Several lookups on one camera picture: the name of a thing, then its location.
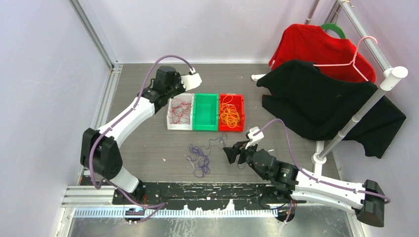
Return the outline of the white plastic bin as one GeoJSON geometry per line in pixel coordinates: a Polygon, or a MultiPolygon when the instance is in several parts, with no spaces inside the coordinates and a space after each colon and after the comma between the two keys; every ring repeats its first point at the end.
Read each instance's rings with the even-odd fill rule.
{"type": "Polygon", "coordinates": [[[195,95],[183,93],[170,99],[167,111],[168,130],[192,130],[195,95]]]}

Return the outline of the green plastic bin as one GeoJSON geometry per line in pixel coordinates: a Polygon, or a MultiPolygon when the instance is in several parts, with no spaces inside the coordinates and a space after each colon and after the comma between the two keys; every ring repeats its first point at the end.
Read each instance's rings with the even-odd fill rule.
{"type": "Polygon", "coordinates": [[[194,94],[192,128],[194,131],[218,131],[218,94],[194,94]]]}

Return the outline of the red plastic bin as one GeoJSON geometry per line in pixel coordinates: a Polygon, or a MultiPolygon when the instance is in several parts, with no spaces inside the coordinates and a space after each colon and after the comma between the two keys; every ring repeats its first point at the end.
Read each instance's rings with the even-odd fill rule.
{"type": "Polygon", "coordinates": [[[243,132],[245,125],[244,98],[241,94],[219,94],[218,130],[243,132]]]}

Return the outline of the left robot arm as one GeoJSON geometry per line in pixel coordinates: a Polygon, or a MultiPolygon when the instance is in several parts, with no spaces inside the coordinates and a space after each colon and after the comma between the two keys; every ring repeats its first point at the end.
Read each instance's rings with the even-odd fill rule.
{"type": "Polygon", "coordinates": [[[123,166],[120,147],[136,128],[187,87],[188,75],[181,75],[171,66],[160,66],[150,85],[125,110],[99,129],[88,128],[83,133],[81,165],[120,188],[131,203],[140,203],[145,194],[143,182],[123,166]]]}

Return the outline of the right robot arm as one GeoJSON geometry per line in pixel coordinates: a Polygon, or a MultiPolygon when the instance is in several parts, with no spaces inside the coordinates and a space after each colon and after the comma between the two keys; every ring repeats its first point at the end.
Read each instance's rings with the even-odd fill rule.
{"type": "Polygon", "coordinates": [[[385,196],[379,184],[367,179],[364,183],[343,182],[298,169],[279,161],[257,145],[247,141],[224,147],[230,164],[246,163],[261,179],[269,181],[277,201],[316,202],[354,214],[358,221],[373,227],[384,226],[385,196]]]}

